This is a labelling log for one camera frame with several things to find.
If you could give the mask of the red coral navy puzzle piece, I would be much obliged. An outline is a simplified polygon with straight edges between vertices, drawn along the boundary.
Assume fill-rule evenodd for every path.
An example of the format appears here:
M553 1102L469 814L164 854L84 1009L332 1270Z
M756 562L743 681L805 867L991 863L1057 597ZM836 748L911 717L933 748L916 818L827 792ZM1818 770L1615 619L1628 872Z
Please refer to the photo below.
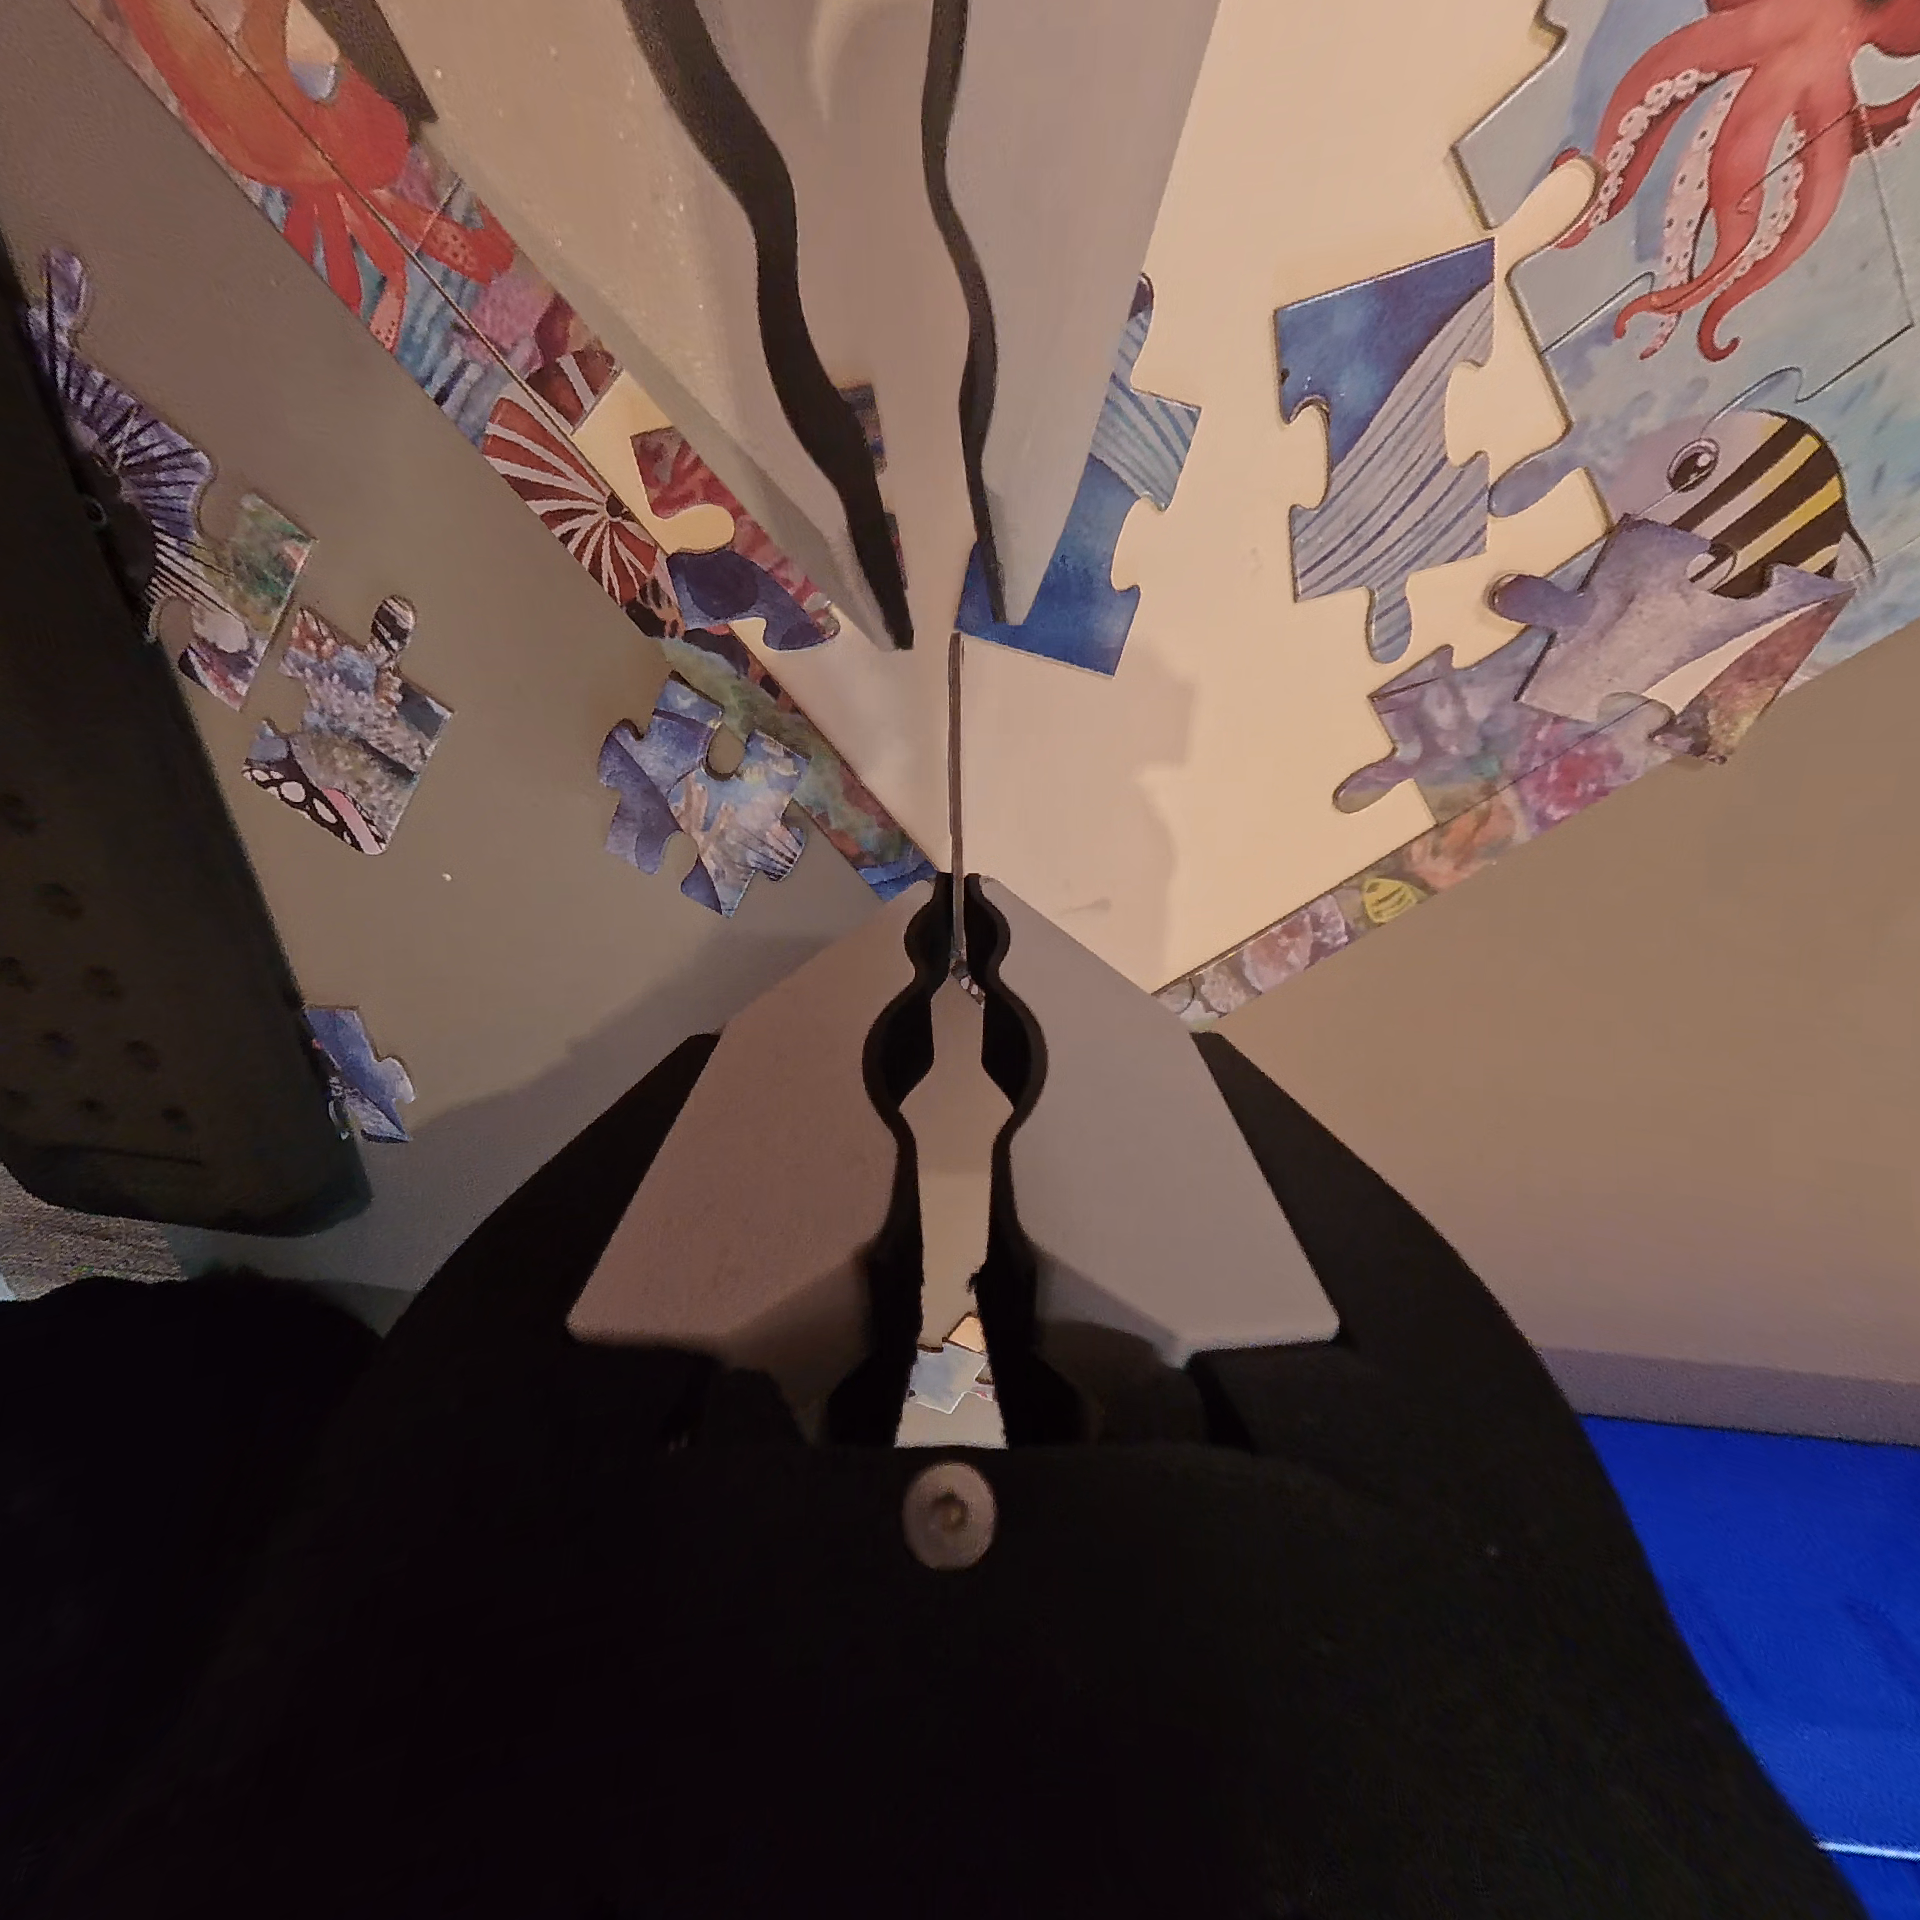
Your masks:
M730 518L717 549L668 549L668 580L690 628L761 619L779 655L823 646L841 633L827 593L765 535L739 495L699 460L681 429L655 425L633 438L637 478L659 522L695 509Z

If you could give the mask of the few scattered puzzle pieces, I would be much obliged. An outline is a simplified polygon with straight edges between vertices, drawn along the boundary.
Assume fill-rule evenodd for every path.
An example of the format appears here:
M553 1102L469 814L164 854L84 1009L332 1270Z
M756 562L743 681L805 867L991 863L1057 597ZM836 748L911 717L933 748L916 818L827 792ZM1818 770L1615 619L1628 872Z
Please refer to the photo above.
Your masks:
M960 1411L982 1411L995 1402L1000 1398L995 1398L995 1376L987 1354L987 1327L982 1314L969 1309L964 1318L951 1323L942 1345L916 1349L907 1407L951 1420Z

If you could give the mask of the blue plastic storage bin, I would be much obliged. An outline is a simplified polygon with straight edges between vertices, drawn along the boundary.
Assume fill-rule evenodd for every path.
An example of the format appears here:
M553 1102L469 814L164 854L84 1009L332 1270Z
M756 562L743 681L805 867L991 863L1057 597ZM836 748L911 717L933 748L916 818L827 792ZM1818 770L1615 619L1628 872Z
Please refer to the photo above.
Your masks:
M1920 1455L1584 1420L1681 1637L1867 1916L1920 1911Z

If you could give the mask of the person's black clothing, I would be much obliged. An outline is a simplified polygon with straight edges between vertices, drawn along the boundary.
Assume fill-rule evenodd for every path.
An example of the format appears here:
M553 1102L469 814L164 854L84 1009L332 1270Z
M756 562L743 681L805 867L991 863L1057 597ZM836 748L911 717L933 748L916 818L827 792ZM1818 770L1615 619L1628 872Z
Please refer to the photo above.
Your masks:
M0 1911L27 1916L173 1730L376 1354L252 1270L75 1279L0 1327Z

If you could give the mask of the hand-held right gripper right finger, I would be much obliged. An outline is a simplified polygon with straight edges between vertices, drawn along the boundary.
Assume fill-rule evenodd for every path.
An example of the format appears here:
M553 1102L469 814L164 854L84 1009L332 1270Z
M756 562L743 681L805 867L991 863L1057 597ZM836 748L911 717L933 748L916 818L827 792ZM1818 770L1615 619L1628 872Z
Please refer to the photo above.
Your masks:
M1009 885L969 876L982 1071L1009 1102L973 1301L1004 1442L1110 1429L1102 1376L1336 1336L1194 1035Z

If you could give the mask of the purple and navy puzzle piece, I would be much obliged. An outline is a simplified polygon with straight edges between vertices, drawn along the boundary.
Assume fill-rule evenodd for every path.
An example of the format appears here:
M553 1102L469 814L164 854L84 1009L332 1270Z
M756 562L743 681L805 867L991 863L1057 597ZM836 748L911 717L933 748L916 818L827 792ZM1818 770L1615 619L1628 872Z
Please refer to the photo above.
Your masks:
M1761 588L1730 597L1708 575L1712 544L1650 518L1619 518L1579 588L1504 575L1491 606L1548 633L1517 699L1579 726L1668 708L1655 748L1730 761L1854 602L1854 584L1765 562Z

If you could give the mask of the black perforated pad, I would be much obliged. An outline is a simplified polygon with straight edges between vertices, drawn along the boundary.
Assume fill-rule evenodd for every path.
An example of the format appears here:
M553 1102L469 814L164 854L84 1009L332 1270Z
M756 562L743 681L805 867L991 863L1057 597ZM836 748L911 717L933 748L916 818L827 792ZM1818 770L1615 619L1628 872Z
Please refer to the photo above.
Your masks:
M159 526L62 411L75 301L4 257L4 1168L53 1208L319 1234L372 1203L146 588Z

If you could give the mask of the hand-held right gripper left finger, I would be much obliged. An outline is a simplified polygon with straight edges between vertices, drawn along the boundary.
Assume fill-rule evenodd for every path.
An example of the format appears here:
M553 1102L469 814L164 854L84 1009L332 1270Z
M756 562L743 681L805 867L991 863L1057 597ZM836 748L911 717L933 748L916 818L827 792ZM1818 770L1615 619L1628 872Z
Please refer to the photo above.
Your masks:
M566 1332L761 1371L827 1442L898 1442L951 880L902 889L726 1022Z

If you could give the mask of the group of assembled puzzle pieces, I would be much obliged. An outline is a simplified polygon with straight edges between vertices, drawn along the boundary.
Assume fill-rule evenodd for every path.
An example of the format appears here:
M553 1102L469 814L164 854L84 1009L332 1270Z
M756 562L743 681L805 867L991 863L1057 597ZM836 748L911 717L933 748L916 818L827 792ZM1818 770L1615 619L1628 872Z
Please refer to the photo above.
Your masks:
M345 27L323 27L332 58L288 49L296 4L115 4L133 49L155 66L190 133L265 195L283 239L336 292L358 292L372 332L407 349L429 283L478 345L540 407L580 429L615 385L615 354L540 279L504 221L411 137L398 84ZM1442 672L1491 686L1509 672L1500 726L1571 734L1610 721L1624 699L1668 708L1655 748L1725 761L1792 686L1916 619L1916 540L1893 544L1889 460L1916 451L1916 230L1893 234L1893 186L1876 150L1916 137L1916 93L1849 97L1814 137L1783 111L1770 168L1725 150L1743 128L1752 62L1703 66L1699 22L1734 4L1681 4L1655 35L1655 4L1606 4L1584 35L1597 106L1548 106L1557 164L1593 159L1579 221L1513 270L1526 323L1548 327L1548 376L1571 429L1500 482L1442 451L1442 389L1469 345L1429 323L1491 319L1495 243L1349 283L1274 314L1283 416L1327 416L1327 495L1292 509L1292 584L1301 597L1367 588L1367 646L1398 659L1411 637L1407 580L1482 553L1495 518L1522 513L1548 482L1588 469L1610 522L1668 522L1703 544L1690 588L1770 602L1787 571L1836 588L1770 624L1694 699L1663 681L1637 690L1628 655L1597 646L1610 628L1526 628L1486 664L1411 664L1376 695L1398 739L1394 761L1363 765L1336 801L1371 805L1411 779L1411 699ZM1367 327L1398 349L1411 323L1425 354L1451 363L1385 372L1363 358Z

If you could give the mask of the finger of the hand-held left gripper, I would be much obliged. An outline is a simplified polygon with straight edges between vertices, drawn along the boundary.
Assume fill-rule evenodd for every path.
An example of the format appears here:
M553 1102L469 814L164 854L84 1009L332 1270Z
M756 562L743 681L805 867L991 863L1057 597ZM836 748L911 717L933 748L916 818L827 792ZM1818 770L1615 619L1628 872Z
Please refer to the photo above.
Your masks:
M960 465L1000 624L1066 531L1212 22L1212 0L929 13L920 155L969 314Z
M805 319L792 164L721 4L380 4L469 186L876 646L916 624L858 407Z

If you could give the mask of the pile of loose puzzle pieces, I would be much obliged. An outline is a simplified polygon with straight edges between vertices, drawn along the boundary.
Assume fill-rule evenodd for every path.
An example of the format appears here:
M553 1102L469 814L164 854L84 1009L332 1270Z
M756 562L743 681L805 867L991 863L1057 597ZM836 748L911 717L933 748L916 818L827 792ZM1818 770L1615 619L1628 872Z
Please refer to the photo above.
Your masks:
M403 672L416 606L385 597L367 637L296 606L314 540L261 495L243 500L230 544L208 544L208 456L84 358L84 261L44 252L40 274L22 305L35 372L71 451L106 482L111 513L128 513L150 566L133 588L137 637L159 637L164 606L177 602L190 615L177 672L243 708L274 633L288 633L279 672L301 686L301 726L261 726L243 774L345 849L385 854L451 721L451 708ZM619 721L606 734L597 783L615 792L606 854L655 876L668 841L686 836L695 863L681 894L730 916L756 872L787 876L801 858L787 805L810 756L748 730L686 677L721 664L703 641L708 633L664 637L681 672L659 686L646 726Z

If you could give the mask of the ocean print puzzle board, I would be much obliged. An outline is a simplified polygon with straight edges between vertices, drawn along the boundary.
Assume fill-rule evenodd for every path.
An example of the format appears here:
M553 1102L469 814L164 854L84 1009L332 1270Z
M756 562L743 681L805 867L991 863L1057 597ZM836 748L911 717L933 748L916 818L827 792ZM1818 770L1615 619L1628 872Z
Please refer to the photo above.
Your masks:
M115 4L75 9L283 239L265 195L181 124ZM916 646L876 646L832 602L832 641L779 655L761 619L739 619L708 628L703 650L721 664L686 677L810 756L787 827L810 823L876 898L894 898L947 863L933 681L978 553L960 465L969 314L920 155L933 4L721 9L721 49L792 164L805 319L872 442ZM1513 270L1593 204L1597 164L1557 164L1562 137L1544 115L1610 115L1601 80L1584 80L1597 9L1217 4L1141 261L1155 319L1133 372L1141 394L1203 416L1172 504L1133 504L1115 544L1110 584L1141 588L1119 668L1102 677L964 637L973 867L1018 880L1141 987L1168 987L1190 1022L1234 1013L1624 783L1694 761L1650 743L1668 708L1571 734L1526 717L1509 730L1495 721L1504 668L1491 686L1442 672L1402 717L1411 779L1358 810L1336 801L1363 765L1398 756L1376 708L1389 681L1438 659L1473 668L1522 641L1526 624L1491 606L1504 575L1579 588L1619 526L1588 469L1495 518L1482 553L1420 566L1398 659L1367 646L1367 588L1301 597L1292 584L1292 509L1327 495L1327 416L1283 416L1283 305L1495 243L1491 319L1451 323L1429 305L1451 349L1469 345L1442 389L1442 451L1500 482L1566 438L1544 363L1553 332L1526 323ZM1765 173L1783 111L1814 137L1814 119L1845 115L1854 93L1916 93L1916 4L1734 4L1699 22L1699 62L1756 66L1725 155ZM434 124L411 124L411 137L482 199ZM460 349L429 283L411 283L425 323L394 349L358 292L336 292L288 248L641 628L641 668L672 677L664 637L703 628L681 615L668 549L717 549L730 518L650 513L633 438L681 425L513 243L615 354L615 385L580 429L478 345ZM1411 323L1385 332L1398 349L1367 327L1358 354L1385 354L1389 376L1451 363L1451 349L1425 354Z

